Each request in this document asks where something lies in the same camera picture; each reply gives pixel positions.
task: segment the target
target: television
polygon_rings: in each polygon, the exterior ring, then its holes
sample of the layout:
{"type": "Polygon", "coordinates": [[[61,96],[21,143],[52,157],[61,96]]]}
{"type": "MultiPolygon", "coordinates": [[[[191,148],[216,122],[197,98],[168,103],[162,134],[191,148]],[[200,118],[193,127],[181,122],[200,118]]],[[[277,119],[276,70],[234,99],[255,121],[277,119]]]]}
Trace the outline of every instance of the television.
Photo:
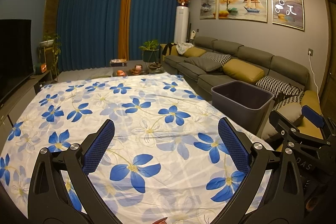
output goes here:
{"type": "Polygon", "coordinates": [[[34,72],[31,20],[0,20],[0,108],[9,95],[34,72]]]}

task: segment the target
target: painted sailboat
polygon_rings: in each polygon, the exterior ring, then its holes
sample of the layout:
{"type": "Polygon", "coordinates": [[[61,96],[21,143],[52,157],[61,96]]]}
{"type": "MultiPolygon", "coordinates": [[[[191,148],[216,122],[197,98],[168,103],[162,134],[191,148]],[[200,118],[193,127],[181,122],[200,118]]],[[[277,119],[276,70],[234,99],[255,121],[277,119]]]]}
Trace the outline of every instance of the painted sailboat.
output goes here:
{"type": "Polygon", "coordinates": [[[245,10],[252,13],[258,13],[260,9],[264,8],[259,0],[244,0],[243,3],[246,3],[245,10]]]}

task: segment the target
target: blue curtain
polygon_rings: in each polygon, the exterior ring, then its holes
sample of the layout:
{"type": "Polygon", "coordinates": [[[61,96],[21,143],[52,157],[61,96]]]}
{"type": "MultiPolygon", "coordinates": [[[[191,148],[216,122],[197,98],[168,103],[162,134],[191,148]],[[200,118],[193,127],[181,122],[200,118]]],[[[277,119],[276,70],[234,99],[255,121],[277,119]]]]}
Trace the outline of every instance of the blue curtain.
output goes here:
{"type": "Polygon", "coordinates": [[[129,26],[130,60],[141,60],[139,49],[145,41],[158,39],[159,43],[174,40],[176,0],[131,0],[129,26]]]}
{"type": "Polygon", "coordinates": [[[121,0],[59,0],[60,71],[109,66],[118,56],[121,0]]]}

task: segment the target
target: gray plastic bin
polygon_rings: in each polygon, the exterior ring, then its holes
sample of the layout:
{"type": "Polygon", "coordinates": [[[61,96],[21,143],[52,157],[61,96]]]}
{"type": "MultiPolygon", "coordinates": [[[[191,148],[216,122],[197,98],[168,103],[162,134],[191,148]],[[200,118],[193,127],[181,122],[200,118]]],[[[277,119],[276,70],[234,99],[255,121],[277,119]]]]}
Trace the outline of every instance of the gray plastic bin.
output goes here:
{"type": "Polygon", "coordinates": [[[274,95],[241,81],[211,88],[212,105],[234,122],[256,134],[274,95]]]}

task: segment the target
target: framed painting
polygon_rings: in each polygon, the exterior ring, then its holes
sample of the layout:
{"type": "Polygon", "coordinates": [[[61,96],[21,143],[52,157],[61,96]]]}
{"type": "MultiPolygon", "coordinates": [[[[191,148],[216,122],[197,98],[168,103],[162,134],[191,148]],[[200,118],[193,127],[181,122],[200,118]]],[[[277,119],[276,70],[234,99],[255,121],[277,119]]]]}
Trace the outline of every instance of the framed painting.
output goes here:
{"type": "Polygon", "coordinates": [[[216,19],[217,0],[201,0],[200,19],[216,19]]]}
{"type": "Polygon", "coordinates": [[[267,0],[219,0],[218,18],[267,22],[267,0]]]}
{"type": "Polygon", "coordinates": [[[272,23],[304,31],[303,0],[272,0],[272,23]]]}

